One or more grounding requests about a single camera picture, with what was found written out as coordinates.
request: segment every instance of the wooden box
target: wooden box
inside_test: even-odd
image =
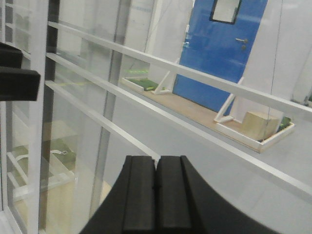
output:
[[[248,111],[240,132],[254,140],[264,140],[275,134],[280,120],[266,113]]]

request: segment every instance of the door window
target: door window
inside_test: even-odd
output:
[[[210,20],[235,23],[241,0],[215,0]]]

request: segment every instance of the black rubber part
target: black rubber part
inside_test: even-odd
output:
[[[0,42],[0,66],[21,68],[22,58],[21,50]]]
[[[156,171],[157,233],[192,233],[180,157],[162,156]]]
[[[122,234],[131,158],[126,157],[114,186],[80,234]]]
[[[181,156],[193,230],[198,234],[278,234],[220,196]]]
[[[36,101],[39,83],[36,71],[0,67],[0,101]]]
[[[150,156],[133,156],[123,234],[155,233],[155,165]]]

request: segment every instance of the green cushion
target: green cushion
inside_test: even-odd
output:
[[[158,86],[157,83],[147,79],[147,78],[142,78],[142,79],[129,79],[129,81],[133,82],[134,84],[137,84],[141,87],[144,88],[144,91],[150,91],[150,90],[155,90]]]

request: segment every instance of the horizontal rail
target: horizontal rail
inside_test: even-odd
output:
[[[90,117],[93,121],[95,121],[97,124],[101,125],[103,128],[108,130],[111,133],[115,133],[119,135],[120,137],[126,139],[136,147],[138,147],[141,151],[146,153],[147,155],[152,156],[155,159],[160,159],[160,155],[154,152],[152,149],[144,145],[142,142],[134,138],[132,135],[127,133],[125,130],[118,127],[113,122],[109,121],[107,118],[105,118],[103,115],[99,114],[92,108],[90,108],[88,105],[80,101],[78,98],[74,97],[72,94],[68,93],[65,89],[61,88],[60,85],[57,83],[54,83],[53,81],[46,81],[45,84],[52,89],[55,93],[59,94],[61,97],[63,97],[65,100],[70,102],[72,105],[74,105],[76,108],[78,108],[80,111],[85,113],[88,117]]]
[[[287,114],[295,114],[300,115],[301,118],[306,119],[308,121],[312,121],[312,109],[306,106],[302,106],[300,104],[282,99],[280,97],[276,97],[256,89],[248,88],[243,85],[236,84],[234,82],[230,82],[228,80],[218,78],[204,72],[197,71],[192,68],[188,68],[182,66],[180,64],[176,64],[174,62],[167,61],[165,59],[161,59],[155,57],[153,55],[146,54],[144,52],[129,48],[127,46],[120,45],[118,43],[111,42],[106,39],[102,39],[100,37],[88,34],[81,30],[62,25],[55,22],[48,22],[48,25],[54,27],[56,29],[71,33],[73,35],[84,38],[90,42],[101,45],[103,47],[109,48],[111,50],[120,52],[124,55],[131,56],[135,59],[162,67],[167,69],[175,74],[180,74],[196,80],[198,82],[216,87],[218,89],[227,91],[231,94],[235,94],[238,97],[243,97],[257,103],[263,104],[265,106],[272,107],[276,110],[282,111]]]
[[[92,83],[100,86],[101,88],[107,90],[108,92],[116,95],[117,97],[123,99],[124,101],[137,106],[139,108],[147,108],[150,111],[153,111],[155,114],[155,117],[168,122],[171,126],[175,127],[179,131],[182,131],[183,133],[187,134],[188,136],[197,139],[199,142],[203,144],[207,144],[208,142],[211,142],[216,145],[216,147],[220,147],[222,149],[225,149],[226,151],[230,152],[231,154],[236,155],[236,159],[243,163],[247,163],[249,167],[258,169],[259,171],[264,171],[267,174],[275,176],[280,182],[284,183],[285,185],[289,186],[292,189],[295,189],[295,192],[300,192],[301,195],[304,196],[306,200],[308,200],[310,203],[312,203],[312,187],[309,185],[301,182],[300,180],[297,180],[286,173],[281,172],[280,170],[262,162],[261,160],[237,149],[236,147],[210,135],[209,133],[181,120],[180,118],[154,106],[153,104],[142,100],[141,98],[127,92],[126,90],[111,84],[108,81],[105,81],[101,79],[100,77],[92,74],[91,72],[84,70],[80,68],[79,66],[61,58],[60,56],[57,56],[53,53],[48,53],[47,57],[55,61],[56,63],[68,68],[69,70],[79,74],[80,76],[86,78],[87,80],[91,81]],[[49,86],[55,85],[52,81],[46,81],[46,84]],[[63,90],[59,87],[53,86],[53,90]],[[98,116],[98,120],[100,121],[100,118],[104,118],[99,113],[96,113],[92,110],[92,114],[96,114]]]

